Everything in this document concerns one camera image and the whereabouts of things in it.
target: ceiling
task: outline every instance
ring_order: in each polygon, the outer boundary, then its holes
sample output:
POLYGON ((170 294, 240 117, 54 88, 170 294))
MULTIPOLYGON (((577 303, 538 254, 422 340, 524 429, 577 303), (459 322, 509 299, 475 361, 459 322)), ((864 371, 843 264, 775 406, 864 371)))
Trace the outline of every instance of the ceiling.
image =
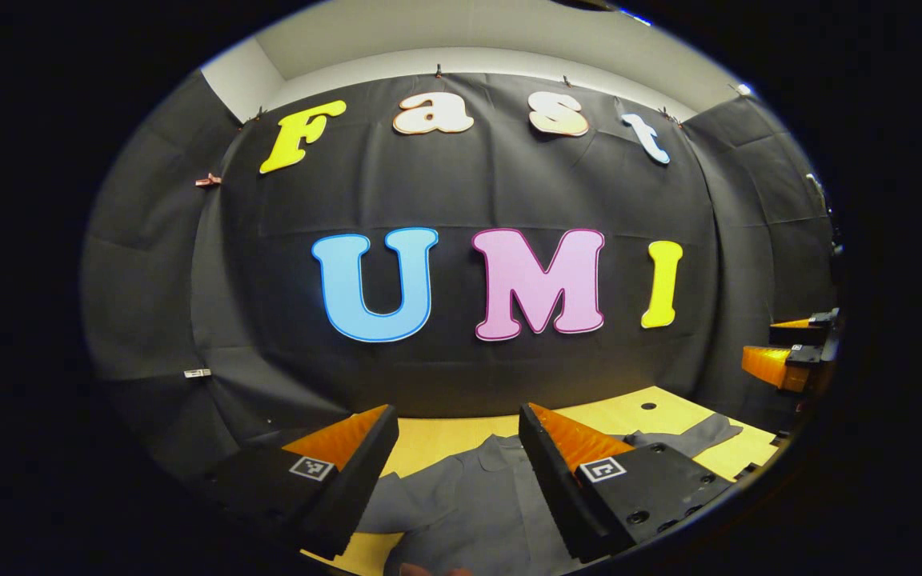
POLYGON ((706 110, 740 80, 630 14, 550 0, 330 0, 255 36, 285 80, 373 54, 478 46, 545 54, 636 81, 706 110))

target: wooden table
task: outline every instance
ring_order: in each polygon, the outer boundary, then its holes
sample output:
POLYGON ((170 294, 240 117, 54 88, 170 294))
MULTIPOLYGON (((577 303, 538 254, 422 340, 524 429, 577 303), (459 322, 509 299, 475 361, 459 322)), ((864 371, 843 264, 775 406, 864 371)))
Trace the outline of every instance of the wooden table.
MULTIPOLYGON (((605 434, 630 434, 636 430, 647 434, 681 434, 713 414, 711 410, 655 386, 599 402, 560 408, 556 412, 605 434), (655 404, 655 408, 644 409, 643 405, 649 402, 655 404)), ((490 418, 400 418, 398 424, 398 441, 380 475, 397 473, 400 477, 406 477, 432 466, 446 456, 479 447, 490 434, 509 437, 519 433, 517 415, 490 418)), ((735 475, 743 468, 750 463, 764 464, 776 452, 776 448, 771 445, 774 434, 733 419, 732 424, 742 426, 742 433, 704 451, 695 460, 715 474, 734 482, 735 475)), ((347 550, 334 558, 333 562, 301 551, 348 572, 361 576, 381 576, 384 562, 402 536, 403 533, 355 532, 347 550)))

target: letter u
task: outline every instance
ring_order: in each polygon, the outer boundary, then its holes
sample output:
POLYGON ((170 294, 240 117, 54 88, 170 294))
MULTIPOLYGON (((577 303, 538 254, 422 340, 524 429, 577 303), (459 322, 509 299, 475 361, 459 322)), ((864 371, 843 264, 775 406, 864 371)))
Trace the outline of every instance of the letter u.
POLYGON ((394 342, 418 332, 432 310, 429 249, 439 241, 436 230, 405 227, 387 234, 387 247, 398 253, 400 307, 392 314, 374 314, 365 306, 362 255, 369 239, 340 234, 318 240, 311 255, 322 267, 323 302, 330 324, 361 342, 394 342))

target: white wall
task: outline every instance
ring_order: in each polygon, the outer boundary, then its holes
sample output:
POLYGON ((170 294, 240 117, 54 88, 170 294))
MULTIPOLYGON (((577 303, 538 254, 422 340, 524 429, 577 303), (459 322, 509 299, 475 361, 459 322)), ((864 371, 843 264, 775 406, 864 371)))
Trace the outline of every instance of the white wall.
MULTIPOLYGON (((563 76, 567 76, 567 80, 575 86, 598 90, 605 94, 614 94, 620 98, 650 106, 652 109, 666 106, 669 114, 673 114, 682 121, 688 120, 698 112, 666 94, 660 94, 643 84, 599 68, 593 68, 593 66, 553 58, 553 56, 531 54, 531 52, 478 47, 420 48, 376 54, 355 59, 355 61, 338 63, 338 65, 328 66, 328 68, 315 70, 315 72, 286 81, 264 103, 263 108, 272 110, 278 106, 298 101, 305 96, 359 82, 394 76, 434 74, 436 63, 443 67, 444 74, 451 72, 515 74, 557 82, 560 82, 563 76)), ((219 94, 224 102, 226 101, 218 90, 216 94, 219 94)), ((257 105, 252 110, 252 116, 255 112, 259 112, 257 105)))
POLYGON ((259 113, 284 85, 284 77, 259 41, 249 38, 202 66, 209 86, 241 122, 259 113))

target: pink letter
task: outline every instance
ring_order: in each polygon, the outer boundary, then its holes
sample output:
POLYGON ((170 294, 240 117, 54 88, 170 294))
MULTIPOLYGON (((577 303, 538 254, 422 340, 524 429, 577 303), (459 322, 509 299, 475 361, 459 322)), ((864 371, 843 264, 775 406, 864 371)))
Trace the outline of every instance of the pink letter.
POLYGON ((561 293, 564 304, 553 323, 557 331, 592 332, 603 325, 596 292, 603 234, 568 230, 546 272, 518 230, 483 230, 472 237, 471 244, 486 256, 486 320, 475 328, 479 339, 508 340, 522 332, 522 325, 511 316, 512 294, 528 327, 537 334, 546 329, 561 293))

